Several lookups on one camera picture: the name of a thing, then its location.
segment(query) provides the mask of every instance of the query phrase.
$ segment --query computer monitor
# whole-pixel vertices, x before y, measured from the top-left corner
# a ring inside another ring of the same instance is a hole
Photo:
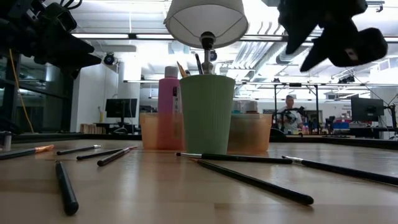
[[[124,123],[124,118],[136,117],[136,108],[137,99],[107,99],[106,117],[121,118],[121,123]]]
[[[379,121],[384,115],[383,100],[367,98],[351,98],[353,121]]]

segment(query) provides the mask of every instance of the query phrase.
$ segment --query orange container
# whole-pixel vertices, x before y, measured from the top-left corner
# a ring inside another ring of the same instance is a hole
[[[182,114],[140,114],[142,144],[144,149],[164,149],[182,151]]]
[[[271,114],[232,114],[229,153],[261,154],[269,147]]]

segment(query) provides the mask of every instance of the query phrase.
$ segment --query wooden table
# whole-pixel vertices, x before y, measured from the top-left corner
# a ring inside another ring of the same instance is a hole
[[[101,144],[106,149],[133,141],[51,142],[57,149]],[[27,148],[48,144],[20,144]],[[293,165],[214,162],[315,199],[303,206],[242,184],[164,151],[136,150],[98,167],[76,161],[81,152],[44,153],[0,161],[0,223],[397,223],[397,187]],[[327,144],[271,144],[281,155],[398,176],[394,151]],[[54,160],[67,168],[79,211],[67,217],[55,178]]]

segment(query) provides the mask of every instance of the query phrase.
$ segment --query plastic cup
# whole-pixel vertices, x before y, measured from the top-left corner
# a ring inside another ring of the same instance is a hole
[[[188,153],[226,154],[235,80],[193,75],[180,80]]]

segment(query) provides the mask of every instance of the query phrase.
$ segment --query person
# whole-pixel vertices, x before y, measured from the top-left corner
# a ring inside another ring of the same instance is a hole
[[[293,133],[294,131],[298,131],[299,128],[303,128],[303,121],[301,119],[301,115],[297,111],[285,111],[286,109],[292,109],[294,105],[294,98],[293,96],[287,95],[286,96],[286,106],[282,107],[278,110],[277,118],[279,129],[282,127],[282,122],[284,123],[284,130],[285,134],[288,134],[289,131]],[[281,112],[285,111],[285,115],[282,118]]]

